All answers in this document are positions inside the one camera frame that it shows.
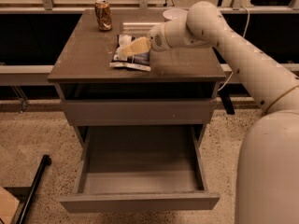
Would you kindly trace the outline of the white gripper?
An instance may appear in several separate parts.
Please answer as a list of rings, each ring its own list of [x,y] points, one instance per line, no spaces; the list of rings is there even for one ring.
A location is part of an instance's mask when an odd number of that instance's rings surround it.
[[[149,30],[148,37],[149,38],[142,36],[132,40],[130,36],[120,36],[120,47],[117,49],[119,57],[122,60],[126,60],[128,57],[147,53],[150,51],[150,48],[155,51],[166,51],[170,49],[166,41],[164,23],[154,25]]]

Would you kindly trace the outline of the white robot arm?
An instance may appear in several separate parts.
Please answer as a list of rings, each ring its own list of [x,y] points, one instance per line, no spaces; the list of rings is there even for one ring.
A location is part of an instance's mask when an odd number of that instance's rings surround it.
[[[264,112],[238,158],[235,224],[299,224],[299,78],[236,33],[211,3],[121,45],[122,57],[209,44]]]

